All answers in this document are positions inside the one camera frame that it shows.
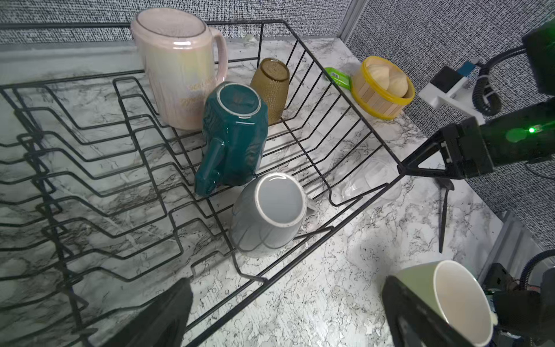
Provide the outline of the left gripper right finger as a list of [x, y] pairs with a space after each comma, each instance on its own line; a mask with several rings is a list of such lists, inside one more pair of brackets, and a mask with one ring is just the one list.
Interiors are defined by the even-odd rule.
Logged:
[[398, 278], [389, 276], [382, 303], [395, 346], [471, 346]]

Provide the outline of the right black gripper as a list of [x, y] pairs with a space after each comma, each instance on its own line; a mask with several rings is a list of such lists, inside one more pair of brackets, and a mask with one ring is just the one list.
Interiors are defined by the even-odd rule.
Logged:
[[[444, 169], [423, 169], [419, 165], [440, 153]], [[400, 174], [430, 178], [468, 179], [494, 171], [494, 164], [475, 117], [459, 124], [449, 124], [434, 133], [413, 151], [401, 164]]]

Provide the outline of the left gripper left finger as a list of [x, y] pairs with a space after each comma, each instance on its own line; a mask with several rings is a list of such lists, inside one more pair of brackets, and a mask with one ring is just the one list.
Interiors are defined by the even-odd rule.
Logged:
[[178, 280], [105, 346], [180, 346], [192, 308], [190, 281]]

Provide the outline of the light green ceramic mug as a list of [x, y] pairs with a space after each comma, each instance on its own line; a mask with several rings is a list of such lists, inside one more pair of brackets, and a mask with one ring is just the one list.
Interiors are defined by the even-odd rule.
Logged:
[[474, 346], [487, 346], [497, 315], [473, 274], [453, 260], [415, 265], [395, 277]]

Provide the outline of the clear glass cup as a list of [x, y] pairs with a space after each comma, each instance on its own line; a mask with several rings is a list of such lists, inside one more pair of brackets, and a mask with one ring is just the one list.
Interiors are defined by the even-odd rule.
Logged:
[[338, 188], [341, 202], [355, 198], [374, 188], [377, 190], [370, 192], [369, 195], [376, 194], [381, 185], [388, 185], [397, 176], [396, 162], [387, 156], [373, 156], [354, 171], [345, 166], [338, 172], [338, 178], [343, 179]]

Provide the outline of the white grey ceramic mug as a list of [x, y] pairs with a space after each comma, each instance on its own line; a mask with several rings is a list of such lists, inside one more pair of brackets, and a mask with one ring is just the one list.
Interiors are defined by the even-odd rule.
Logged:
[[249, 257], [264, 257], [289, 244], [317, 210], [300, 183], [287, 173], [268, 173], [250, 182], [232, 208], [231, 244]]

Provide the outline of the black wire dish rack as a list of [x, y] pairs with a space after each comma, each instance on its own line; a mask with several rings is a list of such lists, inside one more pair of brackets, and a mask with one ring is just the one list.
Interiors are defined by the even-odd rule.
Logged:
[[293, 240], [251, 258], [228, 230], [238, 187], [206, 198], [194, 179], [205, 141], [160, 120], [133, 43], [10, 47], [1, 54], [1, 345], [103, 346], [178, 280], [193, 302], [181, 346], [232, 346], [257, 299], [282, 282], [388, 185], [341, 202], [338, 172], [373, 156], [399, 158], [320, 55], [283, 20], [215, 21], [231, 80], [266, 57], [293, 75], [284, 119], [270, 127], [259, 175], [294, 176], [314, 201]]

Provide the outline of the amber glass cup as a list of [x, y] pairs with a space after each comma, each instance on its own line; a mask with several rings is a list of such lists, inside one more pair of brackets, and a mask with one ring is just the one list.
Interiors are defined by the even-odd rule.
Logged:
[[281, 120], [286, 107], [289, 83], [289, 69], [278, 59], [263, 59], [254, 73], [250, 86], [267, 104], [269, 125]]

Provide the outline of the dark green ceramic mug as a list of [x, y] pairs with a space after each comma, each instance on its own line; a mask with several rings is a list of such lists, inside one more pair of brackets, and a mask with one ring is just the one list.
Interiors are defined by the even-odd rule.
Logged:
[[257, 173], [269, 129], [268, 107], [250, 86], [224, 82], [209, 94], [202, 120], [206, 140], [195, 175], [195, 193], [242, 186]]

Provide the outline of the pink ceramic mug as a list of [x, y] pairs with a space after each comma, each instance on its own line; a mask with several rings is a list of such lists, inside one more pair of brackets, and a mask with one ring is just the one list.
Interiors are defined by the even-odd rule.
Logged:
[[202, 129], [205, 101], [228, 73], [228, 48], [221, 32], [172, 8], [139, 12], [131, 32], [160, 118], [179, 130]]

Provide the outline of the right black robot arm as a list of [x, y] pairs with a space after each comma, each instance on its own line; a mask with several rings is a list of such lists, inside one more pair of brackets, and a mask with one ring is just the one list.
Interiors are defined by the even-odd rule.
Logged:
[[[538, 92], [547, 101], [501, 115], [502, 101], [490, 83], [491, 71], [507, 59], [524, 54]], [[530, 31], [521, 46], [482, 64], [465, 62], [443, 67], [419, 92], [432, 108], [449, 105], [467, 115], [448, 124], [397, 167], [400, 174], [467, 179], [517, 162], [542, 162], [554, 154], [554, 21]]]

